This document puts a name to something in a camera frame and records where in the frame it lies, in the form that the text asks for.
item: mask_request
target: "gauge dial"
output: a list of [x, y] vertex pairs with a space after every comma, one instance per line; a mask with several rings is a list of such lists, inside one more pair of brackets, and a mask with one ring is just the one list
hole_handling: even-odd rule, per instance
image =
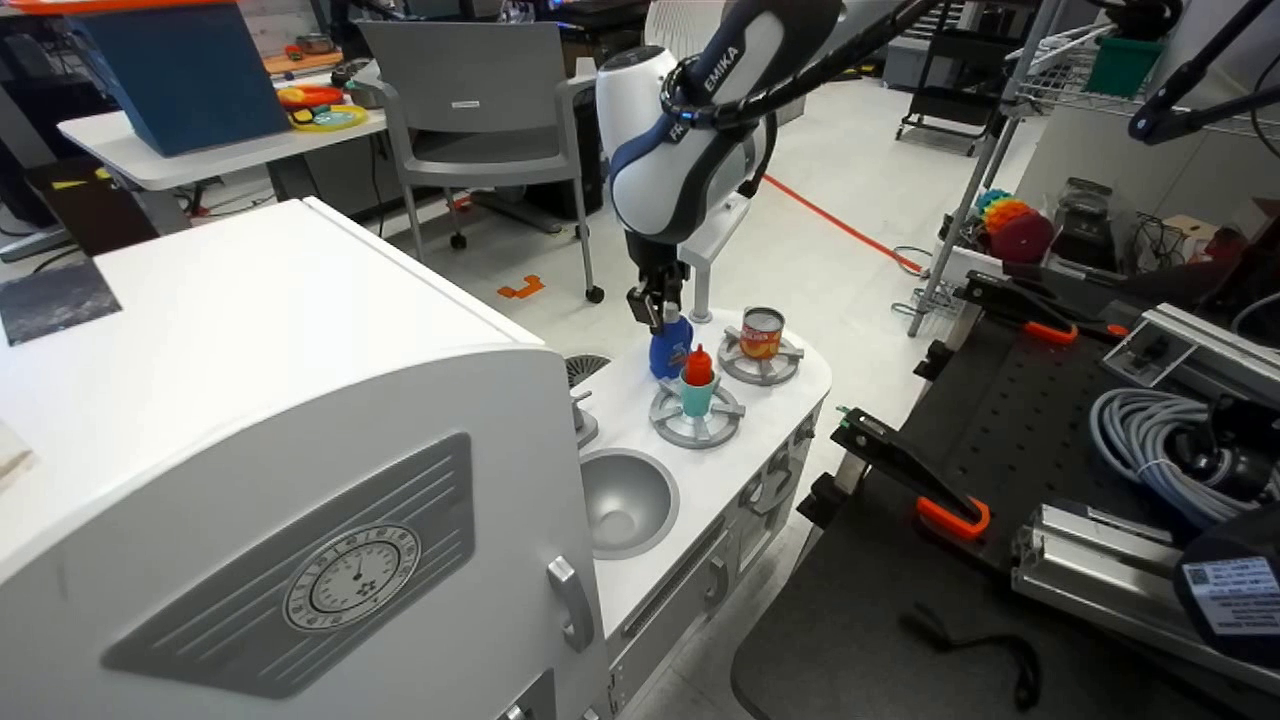
[[386, 607], [419, 567], [419, 541], [400, 526], [352, 529], [320, 546], [282, 594], [282, 620], [335, 633]]

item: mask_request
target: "gray floor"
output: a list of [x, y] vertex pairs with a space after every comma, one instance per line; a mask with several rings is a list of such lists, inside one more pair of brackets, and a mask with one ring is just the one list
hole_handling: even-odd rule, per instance
[[[829, 85], [813, 94], [805, 117], [782, 128], [770, 178], [844, 224], [927, 264], [941, 218], [955, 208], [971, 155], [962, 155], [968, 143], [950, 136], [910, 134], [909, 141], [891, 141], [904, 111], [909, 96], [887, 94], [874, 80]], [[1037, 126], [1020, 128], [995, 179], [1001, 187], [1014, 187], [1037, 136]], [[212, 195], [220, 211], [241, 211], [263, 200], [263, 178], [241, 178]], [[400, 245], [404, 220], [373, 224], [373, 232]], [[507, 220], [484, 220], [473, 230], [468, 253], [451, 253], [446, 242], [437, 242], [425, 253], [425, 264], [540, 332], [548, 347], [564, 355], [614, 355], [635, 347], [638, 329], [625, 307], [631, 264], [625, 257], [618, 224], [608, 211], [590, 218], [590, 248], [599, 286], [608, 290], [604, 304], [581, 302], [581, 248], [568, 232], [535, 235]], [[544, 291], [502, 302], [501, 290], [522, 286], [529, 274], [544, 282]], [[761, 191], [752, 218], [723, 248], [713, 304], [781, 307], [787, 329], [835, 369], [835, 388], [824, 405], [805, 484], [838, 466], [838, 448], [824, 441], [838, 410], [866, 410], [887, 423], [899, 423], [910, 414], [919, 396], [910, 364], [924, 355], [927, 341], [950, 329], [950, 317], [936, 313], [924, 319], [919, 337], [909, 337], [904, 307], [915, 290], [919, 282], [899, 264], [844, 235], [774, 187]], [[808, 526], [790, 520], [744, 587], [704, 628], [673, 650], [669, 663], [629, 705], [629, 720], [744, 717], [729, 691], [730, 650], [781, 594], [805, 538]]]

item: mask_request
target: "clamp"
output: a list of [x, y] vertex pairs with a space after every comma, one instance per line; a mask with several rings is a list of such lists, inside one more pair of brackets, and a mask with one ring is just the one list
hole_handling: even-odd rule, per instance
[[989, 317], [1003, 325], [1020, 325], [1026, 341], [1049, 347], [1072, 347], [1078, 337], [1120, 345], [1126, 337], [1122, 325], [1087, 319], [1078, 313], [1066, 313], [1049, 291], [976, 276], [968, 274], [968, 286], [955, 290], [958, 302], [979, 304]]
[[915, 520], [942, 541], [979, 546], [991, 529], [991, 508], [955, 493], [927, 459], [910, 455], [887, 423], [850, 410], [835, 436], [838, 448], [895, 476], [915, 493]]

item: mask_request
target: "coiled cable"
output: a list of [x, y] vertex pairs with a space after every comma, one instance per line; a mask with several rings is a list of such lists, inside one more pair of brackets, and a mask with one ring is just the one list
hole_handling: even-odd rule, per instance
[[1102, 466], [1122, 481], [1150, 490], [1186, 526], [1212, 529], [1257, 514], [1257, 502], [1216, 493], [1232, 471], [1228, 466], [1216, 466], [1196, 481], [1167, 455], [1173, 436], [1196, 423], [1209, 423], [1209, 405], [1150, 388], [1112, 388], [1087, 410], [1090, 448]]

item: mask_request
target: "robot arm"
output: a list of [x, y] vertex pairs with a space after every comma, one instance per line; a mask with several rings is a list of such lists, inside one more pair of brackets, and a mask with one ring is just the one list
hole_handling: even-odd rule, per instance
[[1238, 12], [1228, 18], [1222, 27], [1186, 65], [1178, 65], [1154, 89], [1154, 96], [1126, 121], [1126, 136], [1145, 141], [1145, 143], [1167, 143], [1167, 141], [1198, 134], [1202, 126], [1220, 126], [1220, 121], [1280, 103], [1280, 89], [1257, 89], [1246, 96], [1236, 96], [1236, 102], [1222, 102], [1212, 108], [1176, 108], [1209, 75], [1216, 56], [1222, 56], [1236, 43], [1236, 35], [1244, 35], [1253, 27], [1253, 19], [1258, 19], [1267, 12], [1267, 5], [1271, 0], [1238, 5]]
[[629, 230], [638, 290], [631, 317], [660, 329], [678, 307], [686, 242], [730, 191], [752, 191], [770, 111], [863, 59], [941, 0], [737, 0], [706, 50], [610, 56], [595, 80], [608, 203]]

